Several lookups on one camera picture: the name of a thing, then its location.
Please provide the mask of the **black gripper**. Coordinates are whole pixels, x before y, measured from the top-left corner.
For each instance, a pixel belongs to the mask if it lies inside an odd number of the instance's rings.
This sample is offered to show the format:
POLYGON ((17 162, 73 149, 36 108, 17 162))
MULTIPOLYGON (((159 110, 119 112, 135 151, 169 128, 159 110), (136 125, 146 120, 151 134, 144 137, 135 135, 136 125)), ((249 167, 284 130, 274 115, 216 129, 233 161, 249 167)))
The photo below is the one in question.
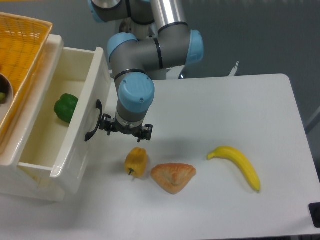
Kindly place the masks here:
POLYGON ((111 118, 110 115, 104 113, 99 122, 99 130, 103 130, 110 136, 111 133, 120 132, 124 135, 132 135, 137 138, 139 143, 142 140, 150 141, 152 138, 153 125, 143 125, 143 121, 130 122, 120 116, 111 118))

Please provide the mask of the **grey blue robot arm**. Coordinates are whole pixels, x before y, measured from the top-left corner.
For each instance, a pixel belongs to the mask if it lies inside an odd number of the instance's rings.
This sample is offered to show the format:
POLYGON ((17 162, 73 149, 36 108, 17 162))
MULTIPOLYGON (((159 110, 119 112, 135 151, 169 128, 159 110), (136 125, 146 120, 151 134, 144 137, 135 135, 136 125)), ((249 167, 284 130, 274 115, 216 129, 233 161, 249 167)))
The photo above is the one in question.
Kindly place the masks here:
POLYGON ((97 22, 131 19, 141 27, 156 27, 143 38, 129 30, 109 39, 108 61, 118 100, 115 116, 101 113, 95 126, 149 141, 153 126, 145 125, 144 119, 155 95, 149 73, 200 62, 201 33, 189 28, 181 0, 90 0, 88 6, 97 22))

